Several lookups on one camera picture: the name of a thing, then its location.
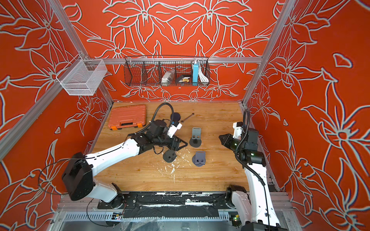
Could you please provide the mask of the dark grey phone stand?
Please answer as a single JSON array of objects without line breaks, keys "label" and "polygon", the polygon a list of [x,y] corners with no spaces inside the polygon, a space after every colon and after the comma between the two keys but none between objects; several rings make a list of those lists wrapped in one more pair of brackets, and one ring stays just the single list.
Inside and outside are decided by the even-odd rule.
[{"label": "dark grey phone stand", "polygon": [[201,128],[192,128],[189,144],[194,148],[201,146]]},{"label": "dark grey phone stand", "polygon": [[175,161],[176,157],[177,157],[177,154],[174,150],[167,150],[163,154],[163,159],[167,163],[171,163],[171,162]]}]

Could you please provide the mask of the purple phone stand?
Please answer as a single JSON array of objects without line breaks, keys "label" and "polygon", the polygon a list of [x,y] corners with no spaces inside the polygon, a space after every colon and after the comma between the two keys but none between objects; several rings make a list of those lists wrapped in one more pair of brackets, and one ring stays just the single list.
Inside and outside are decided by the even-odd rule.
[{"label": "purple phone stand", "polygon": [[197,167],[202,167],[206,163],[206,153],[204,151],[196,151],[192,158],[192,162]]}]

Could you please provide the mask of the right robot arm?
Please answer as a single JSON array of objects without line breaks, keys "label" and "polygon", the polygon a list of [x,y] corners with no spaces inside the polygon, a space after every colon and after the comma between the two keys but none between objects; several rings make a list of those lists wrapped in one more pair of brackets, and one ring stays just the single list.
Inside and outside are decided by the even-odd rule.
[{"label": "right robot arm", "polygon": [[265,155],[258,151],[258,134],[250,128],[251,113],[243,112],[243,120],[233,124],[234,133],[220,135],[221,144],[232,150],[235,159],[242,165],[249,190],[230,185],[226,190],[225,202],[237,210],[235,222],[243,231],[283,231],[276,215],[267,182]]}]

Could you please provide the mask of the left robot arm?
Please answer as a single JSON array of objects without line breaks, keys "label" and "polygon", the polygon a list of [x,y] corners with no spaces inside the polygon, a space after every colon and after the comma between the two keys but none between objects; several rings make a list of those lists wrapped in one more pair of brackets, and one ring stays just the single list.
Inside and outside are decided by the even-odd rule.
[{"label": "left robot arm", "polygon": [[153,150],[155,146],[166,147],[163,159],[172,162],[177,151],[188,145],[175,135],[181,128],[182,124],[175,118],[175,112],[172,112],[169,123],[152,117],[149,125],[129,134],[123,143],[97,153],[87,155],[76,153],[69,159],[62,175],[69,198],[72,201],[79,201],[89,197],[108,203],[113,208],[120,207],[125,203],[120,188],[114,183],[111,185],[99,183],[95,176],[118,162]]}]

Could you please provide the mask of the dark round disc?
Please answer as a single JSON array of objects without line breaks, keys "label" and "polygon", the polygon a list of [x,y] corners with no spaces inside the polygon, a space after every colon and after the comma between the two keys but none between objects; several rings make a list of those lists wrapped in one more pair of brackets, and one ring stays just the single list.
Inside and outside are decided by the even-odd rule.
[{"label": "dark round disc", "polygon": [[171,114],[171,120],[174,122],[178,122],[181,120],[181,115],[177,112]]}]

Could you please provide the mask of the orange tool case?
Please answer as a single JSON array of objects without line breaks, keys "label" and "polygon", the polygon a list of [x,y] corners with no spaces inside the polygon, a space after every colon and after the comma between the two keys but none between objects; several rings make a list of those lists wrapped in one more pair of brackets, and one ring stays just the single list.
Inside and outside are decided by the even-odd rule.
[{"label": "orange tool case", "polygon": [[108,122],[110,130],[124,128],[143,128],[146,125],[146,106],[134,105],[112,109]]}]

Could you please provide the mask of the black small box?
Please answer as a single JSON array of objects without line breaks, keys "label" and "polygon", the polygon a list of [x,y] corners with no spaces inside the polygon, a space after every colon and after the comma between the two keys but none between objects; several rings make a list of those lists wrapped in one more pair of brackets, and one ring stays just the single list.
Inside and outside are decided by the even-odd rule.
[{"label": "black small box", "polygon": [[181,75],[175,80],[175,82],[176,83],[189,83],[191,80],[192,80],[191,75]]}]

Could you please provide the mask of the plastic bag item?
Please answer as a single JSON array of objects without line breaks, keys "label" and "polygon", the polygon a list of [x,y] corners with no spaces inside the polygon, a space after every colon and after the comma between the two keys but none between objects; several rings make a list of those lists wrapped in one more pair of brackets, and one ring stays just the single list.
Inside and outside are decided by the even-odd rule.
[{"label": "plastic bag item", "polygon": [[175,77],[175,70],[167,71],[161,79],[161,86],[165,86],[165,87],[169,86],[172,83],[174,77]]}]

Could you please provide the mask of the clear plastic bin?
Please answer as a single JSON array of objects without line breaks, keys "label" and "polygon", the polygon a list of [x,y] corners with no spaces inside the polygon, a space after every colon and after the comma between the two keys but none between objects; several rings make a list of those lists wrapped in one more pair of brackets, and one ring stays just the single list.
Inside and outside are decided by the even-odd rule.
[{"label": "clear plastic bin", "polygon": [[57,77],[62,88],[71,96],[93,96],[107,73],[103,60],[76,60]]}]

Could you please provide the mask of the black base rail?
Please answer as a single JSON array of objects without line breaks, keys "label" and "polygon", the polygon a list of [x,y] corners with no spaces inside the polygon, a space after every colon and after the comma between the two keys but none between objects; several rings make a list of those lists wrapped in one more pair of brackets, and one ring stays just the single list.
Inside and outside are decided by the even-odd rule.
[{"label": "black base rail", "polygon": [[229,220],[237,215],[227,192],[124,192],[117,209],[100,200],[99,210],[123,213],[124,218],[174,218]]}]

